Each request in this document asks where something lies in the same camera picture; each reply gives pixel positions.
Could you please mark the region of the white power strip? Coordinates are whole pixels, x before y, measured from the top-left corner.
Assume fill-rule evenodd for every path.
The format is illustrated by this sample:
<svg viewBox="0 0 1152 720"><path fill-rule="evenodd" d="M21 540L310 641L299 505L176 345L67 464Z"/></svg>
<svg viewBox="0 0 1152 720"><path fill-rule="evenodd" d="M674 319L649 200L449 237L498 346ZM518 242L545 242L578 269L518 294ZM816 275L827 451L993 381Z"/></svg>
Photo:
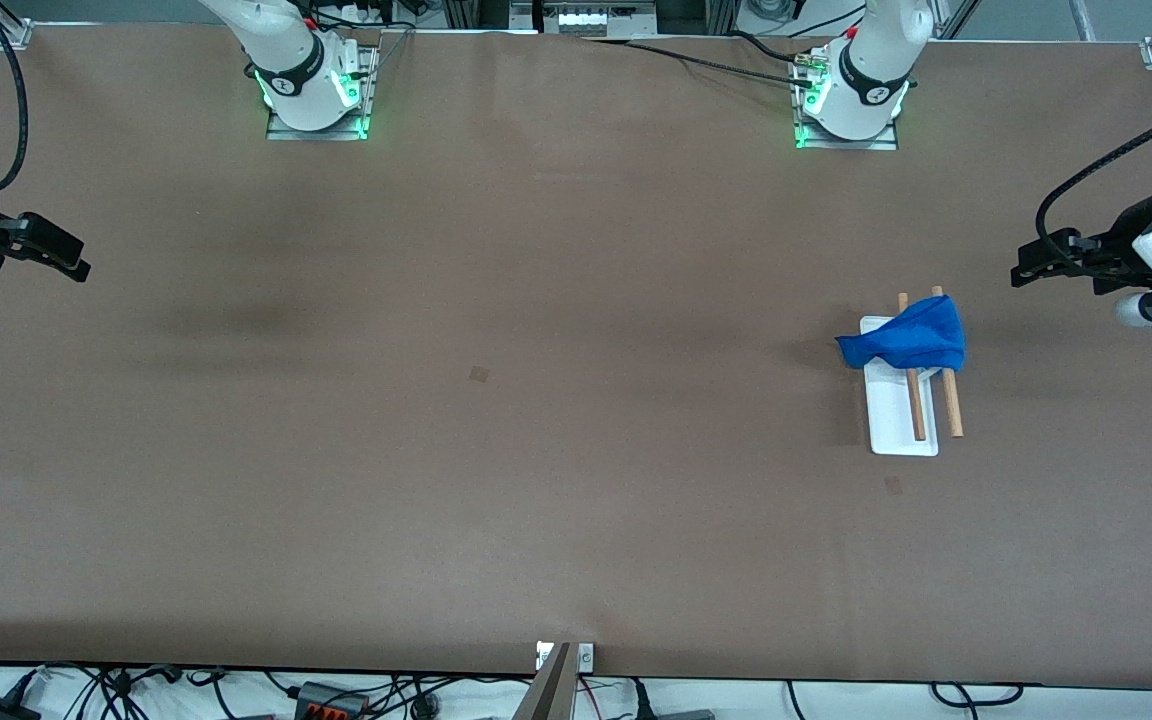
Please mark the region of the white power strip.
<svg viewBox="0 0 1152 720"><path fill-rule="evenodd" d="M631 40L657 35L654 0L541 0L545 32Z"/></svg>

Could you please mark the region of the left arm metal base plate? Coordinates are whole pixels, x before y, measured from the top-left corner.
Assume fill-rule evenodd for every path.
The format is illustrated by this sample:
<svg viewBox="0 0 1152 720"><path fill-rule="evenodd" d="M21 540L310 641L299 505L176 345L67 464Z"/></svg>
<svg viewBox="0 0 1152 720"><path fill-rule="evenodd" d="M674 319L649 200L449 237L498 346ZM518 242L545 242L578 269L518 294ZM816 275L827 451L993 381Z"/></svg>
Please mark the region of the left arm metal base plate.
<svg viewBox="0 0 1152 720"><path fill-rule="evenodd" d="M788 65L791 79L806 82L791 88L794 135L799 149L895 150L896 118L909 82L896 88L863 85L861 92L835 73L838 53L812 47Z"/></svg>

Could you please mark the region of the small metal mount bracket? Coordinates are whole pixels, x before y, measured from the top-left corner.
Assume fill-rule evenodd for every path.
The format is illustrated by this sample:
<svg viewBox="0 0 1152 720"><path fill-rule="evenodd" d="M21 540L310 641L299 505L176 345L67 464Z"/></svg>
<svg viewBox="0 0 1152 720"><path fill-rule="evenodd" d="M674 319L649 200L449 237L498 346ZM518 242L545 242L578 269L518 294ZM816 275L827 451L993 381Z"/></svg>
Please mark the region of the small metal mount bracket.
<svg viewBox="0 0 1152 720"><path fill-rule="evenodd" d="M550 655L562 644L570 644L573 647L573 657L575 657L575 662L577 667L577 673L582 675L591 675L594 673L594 643L591 642L538 642L535 644L535 670L539 673L543 669L545 662L550 659Z"/></svg>

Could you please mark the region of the white rack with wooden bars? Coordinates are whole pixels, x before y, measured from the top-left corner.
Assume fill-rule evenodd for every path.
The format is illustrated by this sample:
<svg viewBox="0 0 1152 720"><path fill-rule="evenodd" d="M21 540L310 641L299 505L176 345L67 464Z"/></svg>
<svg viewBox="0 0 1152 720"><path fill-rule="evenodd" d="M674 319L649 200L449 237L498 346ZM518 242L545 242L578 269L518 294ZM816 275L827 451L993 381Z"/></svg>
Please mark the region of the white rack with wooden bars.
<svg viewBox="0 0 1152 720"><path fill-rule="evenodd" d="M955 367L897 367L876 355L861 373L873 454L933 457L941 434L965 435Z"/></svg>

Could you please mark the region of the blue microfibre towel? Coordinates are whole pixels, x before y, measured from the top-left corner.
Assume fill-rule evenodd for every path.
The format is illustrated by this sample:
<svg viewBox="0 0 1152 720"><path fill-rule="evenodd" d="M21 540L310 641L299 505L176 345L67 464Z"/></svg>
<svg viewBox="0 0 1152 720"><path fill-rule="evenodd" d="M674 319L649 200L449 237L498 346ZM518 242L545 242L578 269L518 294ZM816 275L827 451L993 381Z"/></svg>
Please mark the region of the blue microfibre towel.
<svg viewBox="0 0 1152 720"><path fill-rule="evenodd" d="M892 367L947 367L960 372L967 361L967 338L957 305L935 295L905 306L873 331L835 338L846 364L863 369L870 361Z"/></svg>

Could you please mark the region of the black orange connector box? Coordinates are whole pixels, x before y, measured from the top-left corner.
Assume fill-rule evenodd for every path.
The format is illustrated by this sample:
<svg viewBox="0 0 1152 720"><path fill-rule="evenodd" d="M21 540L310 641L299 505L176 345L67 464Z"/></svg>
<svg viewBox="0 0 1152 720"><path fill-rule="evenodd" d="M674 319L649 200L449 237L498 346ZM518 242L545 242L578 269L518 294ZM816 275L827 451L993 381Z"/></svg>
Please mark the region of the black orange connector box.
<svg viewBox="0 0 1152 720"><path fill-rule="evenodd" d="M294 720L362 720L370 706L365 691L306 682L291 688Z"/></svg>

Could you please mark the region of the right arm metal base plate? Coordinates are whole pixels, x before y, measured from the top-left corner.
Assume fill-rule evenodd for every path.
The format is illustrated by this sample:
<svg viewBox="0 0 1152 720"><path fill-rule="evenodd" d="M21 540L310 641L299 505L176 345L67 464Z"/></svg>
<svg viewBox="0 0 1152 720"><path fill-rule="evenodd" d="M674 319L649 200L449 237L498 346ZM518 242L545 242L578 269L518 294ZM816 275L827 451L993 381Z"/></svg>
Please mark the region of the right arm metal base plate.
<svg viewBox="0 0 1152 720"><path fill-rule="evenodd" d="M302 86L301 94L274 94L262 85L268 109L270 141L366 141L370 132L379 51L346 41L323 69Z"/></svg>

